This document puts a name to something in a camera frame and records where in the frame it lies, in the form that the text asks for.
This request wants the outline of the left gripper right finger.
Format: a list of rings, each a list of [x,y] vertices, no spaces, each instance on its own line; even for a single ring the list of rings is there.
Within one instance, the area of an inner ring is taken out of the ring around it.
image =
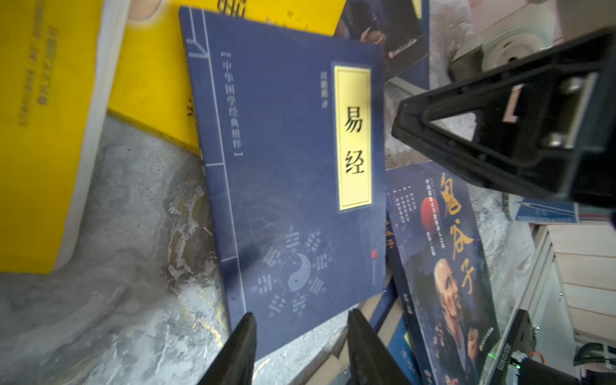
[[[360,310],[349,312],[347,326],[350,384],[412,384]]]

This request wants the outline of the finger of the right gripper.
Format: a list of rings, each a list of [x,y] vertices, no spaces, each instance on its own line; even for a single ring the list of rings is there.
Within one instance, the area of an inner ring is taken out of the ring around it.
[[[615,30],[405,99],[392,134],[478,186],[613,202]]]

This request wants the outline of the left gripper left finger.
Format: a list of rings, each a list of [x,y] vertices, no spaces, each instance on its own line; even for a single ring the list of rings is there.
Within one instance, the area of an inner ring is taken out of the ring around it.
[[[257,344],[257,322],[253,314],[249,312],[244,314],[197,384],[251,384]]]

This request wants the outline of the blue book bottom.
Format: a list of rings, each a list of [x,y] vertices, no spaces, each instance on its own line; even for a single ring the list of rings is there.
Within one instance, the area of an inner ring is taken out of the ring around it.
[[[359,309],[410,383],[421,384],[417,362],[404,322],[402,305],[393,280],[388,279],[384,292],[369,298],[359,306]],[[308,383],[349,384],[350,365],[348,343],[344,343],[340,353],[330,355]]]

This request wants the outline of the blue book yellow label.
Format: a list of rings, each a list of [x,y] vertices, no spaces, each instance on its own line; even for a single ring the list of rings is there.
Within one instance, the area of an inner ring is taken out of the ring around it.
[[[229,324],[263,358],[386,286],[383,49],[179,10]]]

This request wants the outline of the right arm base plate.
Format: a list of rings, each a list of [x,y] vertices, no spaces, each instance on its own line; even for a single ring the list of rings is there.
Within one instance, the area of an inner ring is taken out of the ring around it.
[[[574,334],[568,314],[552,311],[534,325],[519,309],[494,356],[488,384],[580,384],[574,367]]]

